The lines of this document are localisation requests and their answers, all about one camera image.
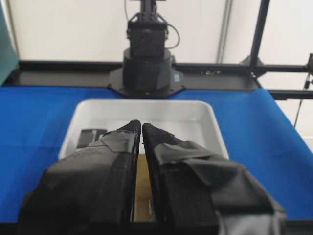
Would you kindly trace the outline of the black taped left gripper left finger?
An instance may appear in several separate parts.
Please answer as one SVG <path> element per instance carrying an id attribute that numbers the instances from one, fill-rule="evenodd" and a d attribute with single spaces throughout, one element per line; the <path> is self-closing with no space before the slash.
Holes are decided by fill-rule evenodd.
<path id="1" fill-rule="evenodd" d="M 47 168 L 19 212 L 21 235 L 120 235 L 134 204 L 141 124 L 132 120 Z"/>

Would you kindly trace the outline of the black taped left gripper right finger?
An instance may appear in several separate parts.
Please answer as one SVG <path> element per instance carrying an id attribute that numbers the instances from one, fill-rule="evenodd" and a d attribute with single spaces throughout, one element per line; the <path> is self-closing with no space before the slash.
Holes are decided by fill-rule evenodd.
<path id="1" fill-rule="evenodd" d="M 286 213 L 241 164 L 142 127 L 157 220 L 173 234 L 283 235 Z"/>

